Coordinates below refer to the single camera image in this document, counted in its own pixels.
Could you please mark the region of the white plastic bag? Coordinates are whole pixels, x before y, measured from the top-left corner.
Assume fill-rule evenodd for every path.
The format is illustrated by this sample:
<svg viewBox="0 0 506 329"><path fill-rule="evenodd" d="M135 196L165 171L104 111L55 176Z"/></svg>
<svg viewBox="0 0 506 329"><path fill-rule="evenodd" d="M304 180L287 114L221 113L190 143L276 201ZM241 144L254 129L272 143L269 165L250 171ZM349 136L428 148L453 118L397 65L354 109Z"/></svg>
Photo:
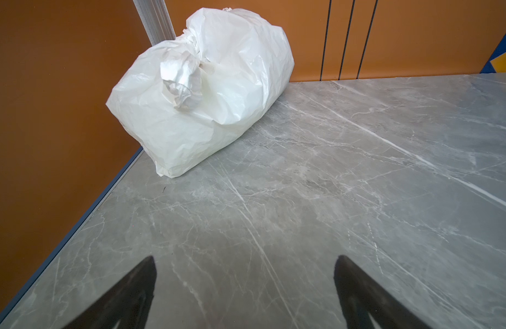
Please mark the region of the white plastic bag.
<svg viewBox="0 0 506 329"><path fill-rule="evenodd" d="M177 178L252 127L294 68L284 30L245 9L201 8L142 53L106 105L158 175Z"/></svg>

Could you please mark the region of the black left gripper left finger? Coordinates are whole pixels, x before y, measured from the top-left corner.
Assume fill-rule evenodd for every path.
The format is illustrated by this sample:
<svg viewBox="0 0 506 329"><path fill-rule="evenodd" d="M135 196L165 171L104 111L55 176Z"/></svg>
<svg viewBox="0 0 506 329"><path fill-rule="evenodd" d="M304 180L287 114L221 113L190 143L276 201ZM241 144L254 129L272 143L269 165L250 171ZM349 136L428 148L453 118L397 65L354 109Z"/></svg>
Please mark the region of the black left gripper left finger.
<svg viewBox="0 0 506 329"><path fill-rule="evenodd" d="M154 298L157 269L144 258L66 328L144 328Z"/></svg>

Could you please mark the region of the aluminium corner post left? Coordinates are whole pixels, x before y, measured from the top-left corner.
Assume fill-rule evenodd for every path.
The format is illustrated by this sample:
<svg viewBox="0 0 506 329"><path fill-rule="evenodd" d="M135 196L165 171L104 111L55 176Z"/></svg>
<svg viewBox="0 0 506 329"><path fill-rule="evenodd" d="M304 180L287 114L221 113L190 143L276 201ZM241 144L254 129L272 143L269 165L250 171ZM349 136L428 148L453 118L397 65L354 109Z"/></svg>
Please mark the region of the aluminium corner post left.
<svg viewBox="0 0 506 329"><path fill-rule="evenodd" d="M133 3L152 46L176 39L165 0L133 0Z"/></svg>

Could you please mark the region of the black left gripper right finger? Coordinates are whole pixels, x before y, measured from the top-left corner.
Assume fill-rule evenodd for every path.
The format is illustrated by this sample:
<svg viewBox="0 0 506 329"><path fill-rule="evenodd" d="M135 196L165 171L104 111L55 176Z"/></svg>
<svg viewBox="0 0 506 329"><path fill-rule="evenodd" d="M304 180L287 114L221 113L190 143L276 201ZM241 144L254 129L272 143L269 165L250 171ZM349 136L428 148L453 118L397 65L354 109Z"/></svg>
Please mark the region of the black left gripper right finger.
<svg viewBox="0 0 506 329"><path fill-rule="evenodd" d="M346 255L335 263L334 282L348 328L425 328L425 322Z"/></svg>

